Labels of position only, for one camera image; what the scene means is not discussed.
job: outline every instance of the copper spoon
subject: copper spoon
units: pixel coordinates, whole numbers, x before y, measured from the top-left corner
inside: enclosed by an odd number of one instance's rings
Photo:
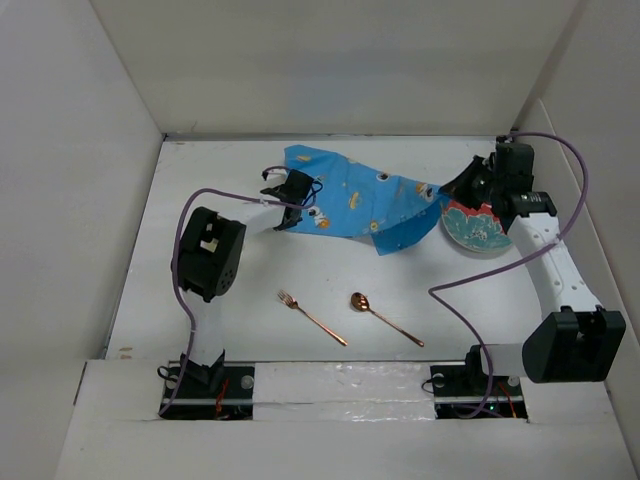
[[[384,318],[378,312],[374,312],[373,310],[371,310],[371,306],[369,305],[369,300],[367,299],[367,297],[364,294],[362,294],[360,292],[356,292],[353,295],[351,295],[351,305],[353,305],[353,308],[355,308],[359,312],[370,312],[370,313],[373,313],[376,317],[378,317],[380,320],[382,320],[384,323],[386,323],[390,327],[393,327],[396,330],[398,330],[401,334],[403,334],[405,337],[407,337],[413,343],[415,343],[416,345],[419,345],[421,347],[424,347],[424,342],[422,340],[418,340],[416,337],[414,337],[413,335],[411,335],[408,332],[405,332],[402,328],[400,328],[398,325],[396,325],[392,321],[387,320],[386,318]]]

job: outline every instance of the blue printed napkin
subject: blue printed napkin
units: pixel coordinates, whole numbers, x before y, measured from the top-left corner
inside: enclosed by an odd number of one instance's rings
[[[379,255],[418,243],[438,223],[448,199],[438,187],[391,175],[336,152],[294,145],[285,165],[322,182],[316,205],[291,232],[360,237],[371,235]]]

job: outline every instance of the copper fork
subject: copper fork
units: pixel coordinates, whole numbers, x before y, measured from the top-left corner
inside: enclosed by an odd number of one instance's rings
[[[293,298],[291,295],[289,295],[287,292],[285,292],[284,290],[280,290],[278,292],[278,298],[287,307],[289,307],[289,308],[291,308],[293,310],[300,310],[309,320],[311,320],[313,323],[315,323],[321,329],[323,329],[325,332],[327,332],[329,335],[331,335],[333,337],[333,339],[336,342],[338,342],[340,345],[342,345],[343,347],[347,346],[347,341],[345,339],[343,339],[342,337],[337,335],[331,329],[325,327],[322,323],[320,323],[318,320],[316,320],[311,315],[309,315],[307,312],[305,312],[302,308],[300,308],[300,305],[298,305],[297,300],[295,298]]]

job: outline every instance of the teal floral plate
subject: teal floral plate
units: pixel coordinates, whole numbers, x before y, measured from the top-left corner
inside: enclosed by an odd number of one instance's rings
[[[456,243],[473,252],[495,253],[511,246],[498,218],[486,203],[480,210],[451,201],[442,210],[442,223]]]

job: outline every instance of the white backdrop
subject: white backdrop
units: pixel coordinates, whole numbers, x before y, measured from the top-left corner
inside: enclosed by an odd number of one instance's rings
[[[50,479],[161,136],[88,0],[0,0],[0,479]]]
[[[623,308],[620,294],[628,312],[630,328],[607,384],[638,470],[640,418],[636,399],[640,396],[640,347],[634,330],[640,333],[640,3],[589,0],[582,7],[572,26],[573,34],[556,52],[554,68],[546,75],[548,82],[541,86],[540,98],[533,103],[521,128],[555,131],[571,139],[589,166],[591,190],[587,204],[593,224],[576,224],[568,243],[585,280],[600,299],[611,309]],[[557,170],[563,164],[562,152],[558,148],[554,151],[544,141],[532,143],[537,154],[538,180],[549,189],[558,207],[566,211],[577,194],[561,182],[566,178]],[[604,255],[591,241],[595,232]]]
[[[496,134],[576,0],[92,0],[156,123]]]

